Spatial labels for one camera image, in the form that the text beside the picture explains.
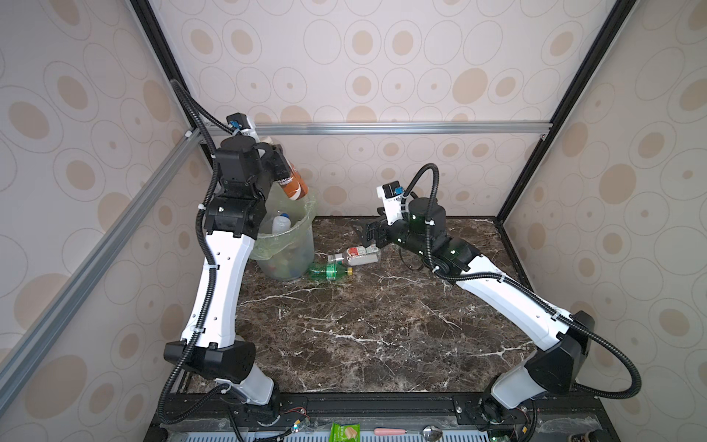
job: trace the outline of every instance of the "metal spoon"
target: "metal spoon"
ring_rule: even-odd
[[[422,438],[427,442],[437,442],[442,438],[442,430],[440,430],[434,425],[426,426],[420,432],[420,434],[422,435]]]
[[[406,433],[407,430],[396,428],[376,428],[373,430],[373,434],[376,436],[401,436]],[[437,442],[442,438],[442,430],[434,425],[426,426],[420,431],[420,434],[426,442]]]

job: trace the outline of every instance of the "wallpaper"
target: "wallpaper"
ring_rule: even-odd
[[[597,318],[643,390],[623,441],[707,434],[707,1],[641,2],[506,228],[533,287]],[[594,346],[580,379],[628,386]]]
[[[207,110],[261,121],[541,120],[609,0],[153,0]]]
[[[319,215],[376,215],[379,185],[404,187],[424,164],[440,171],[447,215],[488,216],[501,209],[538,142],[538,134],[277,136],[285,155],[317,195]],[[432,172],[415,187],[429,196]]]
[[[0,2],[0,358],[185,132],[120,0]],[[138,441],[203,256],[201,152],[0,420],[0,441]]]
[[[210,169],[196,150],[0,419],[0,441],[140,442],[197,294]]]
[[[613,1],[152,4],[199,102],[258,123],[546,120]],[[374,214],[374,185],[435,161],[448,213],[495,216],[539,135],[280,138],[322,215]]]

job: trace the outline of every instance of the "marble tabletop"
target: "marble tabletop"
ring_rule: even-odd
[[[359,245],[352,220],[315,219],[316,262]],[[490,221],[447,219],[447,226],[516,276]],[[427,269],[406,268],[394,245],[381,262],[340,281],[275,281],[249,262],[235,326],[283,392],[480,391],[534,349],[479,298]],[[214,383],[192,375],[182,385],[204,392]]]

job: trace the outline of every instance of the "brown bottle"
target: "brown bottle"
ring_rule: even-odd
[[[307,194],[307,184],[304,179],[302,179],[302,176],[297,169],[295,169],[295,166],[293,166],[289,161],[287,163],[290,165],[290,169],[292,169],[292,174],[289,178],[278,181],[278,184],[280,184],[280,187],[282,187],[282,190],[289,199],[297,201]]]

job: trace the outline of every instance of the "green snack package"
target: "green snack package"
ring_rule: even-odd
[[[332,424],[329,442],[361,442],[361,425]]]

